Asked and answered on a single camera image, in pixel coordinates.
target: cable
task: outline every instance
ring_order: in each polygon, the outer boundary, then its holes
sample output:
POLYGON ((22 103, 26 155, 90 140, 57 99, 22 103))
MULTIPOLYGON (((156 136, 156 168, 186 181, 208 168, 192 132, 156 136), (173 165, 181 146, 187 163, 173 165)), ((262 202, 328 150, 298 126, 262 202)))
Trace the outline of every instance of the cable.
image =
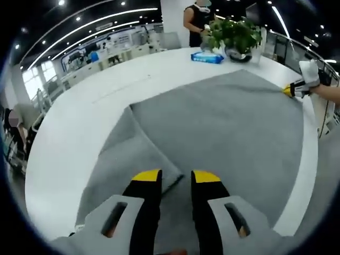
POLYGON ((321 129, 321 132, 320 132, 319 139, 321 138, 321 136, 322 136, 322 132, 323 132, 323 130, 324 130, 324 127, 325 127, 325 122, 326 122, 326 117, 327 117, 327 111, 328 111, 328 104, 329 104, 329 101, 327 101, 327 105, 326 105, 326 111, 325 111, 325 117, 324 117, 324 123, 322 124, 322 129, 321 129))

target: led strip light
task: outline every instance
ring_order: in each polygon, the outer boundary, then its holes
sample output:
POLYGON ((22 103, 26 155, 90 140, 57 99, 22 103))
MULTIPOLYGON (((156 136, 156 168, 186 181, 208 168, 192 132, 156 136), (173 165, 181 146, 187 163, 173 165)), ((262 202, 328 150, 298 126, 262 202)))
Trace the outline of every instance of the led strip light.
POLYGON ((288 38, 291 38, 291 36, 290 36, 289 33, 288 33, 288 29, 287 29, 287 27, 286 27, 286 24, 285 24, 285 22, 283 21, 283 19, 282 19, 282 17, 281 17, 281 14, 278 12, 278 9, 277 9, 275 6, 272 6, 271 8, 274 10, 274 12, 275 12, 277 18, 280 20, 280 23, 281 23, 283 29, 285 30, 285 33, 286 33, 287 37, 288 37, 288 38))
POLYGON ((106 28, 102 31, 99 31, 99 32, 96 32, 94 33, 93 35, 90 35, 90 36, 87 36, 77 42, 75 42, 74 44, 72 44, 71 46, 67 47, 66 49, 62 50, 61 52, 59 52, 57 55, 55 55, 53 58, 52 58, 52 61, 55 60, 57 57, 59 57, 60 55, 62 55, 64 52, 68 51, 69 49, 73 48, 74 46, 76 46, 77 44, 81 43, 82 41, 85 41, 87 39, 90 39, 91 37, 93 36, 97 36, 101 33, 104 33, 106 31, 109 31, 109 30, 112 30, 112 29, 115 29, 115 28, 120 28, 120 27, 123 27, 123 26, 128 26, 128 25, 132 25, 132 24, 137 24, 139 23, 139 21, 132 21, 132 22, 129 22, 129 23, 125 23, 125 24, 121 24, 121 25, 116 25, 114 27, 110 27, 110 28, 106 28))
POLYGON ((225 17, 218 16, 218 15, 216 15, 216 17, 219 18, 219 19, 225 20, 225 17))
POLYGON ((97 20, 93 20, 85 25, 82 25, 76 29, 74 29, 73 31, 69 32, 68 34, 64 35, 62 38, 60 38, 59 40, 57 40, 56 42, 54 42, 53 44, 51 44, 46 50, 44 50, 43 53, 41 53, 34 61, 33 63, 28 67, 28 70, 30 70, 38 61, 39 59, 41 59, 49 50, 51 50, 54 46, 56 46, 58 43, 60 43, 62 40, 66 39, 68 36, 74 34, 75 32, 79 31, 80 29, 83 29, 91 24, 94 24, 98 21, 102 21, 108 18, 112 18, 115 16, 119 16, 119 15, 123 15, 123 14, 128 14, 128 13, 134 13, 134 12, 144 12, 144 11, 156 11, 158 10, 158 8, 144 8, 144 9, 136 9, 136 10, 130 10, 130 11, 125 11, 125 12, 120 12, 120 13, 115 13, 115 14, 111 14, 102 18, 99 18, 97 20))

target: green leaves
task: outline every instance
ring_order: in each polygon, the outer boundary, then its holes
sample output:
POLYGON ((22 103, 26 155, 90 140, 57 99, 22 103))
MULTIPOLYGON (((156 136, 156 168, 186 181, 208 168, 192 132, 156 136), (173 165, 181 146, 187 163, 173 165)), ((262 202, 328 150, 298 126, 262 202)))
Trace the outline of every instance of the green leaves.
POLYGON ((224 42, 227 48, 236 48, 239 53, 246 54, 262 41, 260 28, 246 18, 237 23, 230 19, 213 21, 210 23, 210 29, 208 45, 211 50, 219 48, 224 42))

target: potted plant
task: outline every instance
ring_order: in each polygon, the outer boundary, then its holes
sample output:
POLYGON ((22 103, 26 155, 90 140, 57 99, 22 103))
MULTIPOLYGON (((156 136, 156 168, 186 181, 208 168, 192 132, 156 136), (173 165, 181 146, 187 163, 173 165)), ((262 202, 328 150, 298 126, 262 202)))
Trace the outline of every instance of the potted plant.
POLYGON ((261 29, 246 18, 239 22, 230 18, 212 21, 206 39, 211 51, 222 48, 231 60, 238 62, 248 62, 251 50, 262 42, 261 29))

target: human arm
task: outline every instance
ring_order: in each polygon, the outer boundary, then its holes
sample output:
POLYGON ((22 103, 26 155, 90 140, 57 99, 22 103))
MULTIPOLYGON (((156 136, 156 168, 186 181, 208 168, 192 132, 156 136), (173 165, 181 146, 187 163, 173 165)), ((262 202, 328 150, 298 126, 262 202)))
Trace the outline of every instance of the human arm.
POLYGON ((189 29, 191 32, 195 33, 201 33, 203 29, 200 29, 193 24, 191 24, 191 21, 193 20, 194 17, 194 11, 192 8, 187 8, 184 11, 184 18, 183 18, 183 25, 185 28, 189 29))
POLYGON ((320 86, 311 88, 311 92, 318 94, 325 100, 329 100, 336 104, 340 104, 340 88, 328 87, 323 84, 320 84, 320 86))

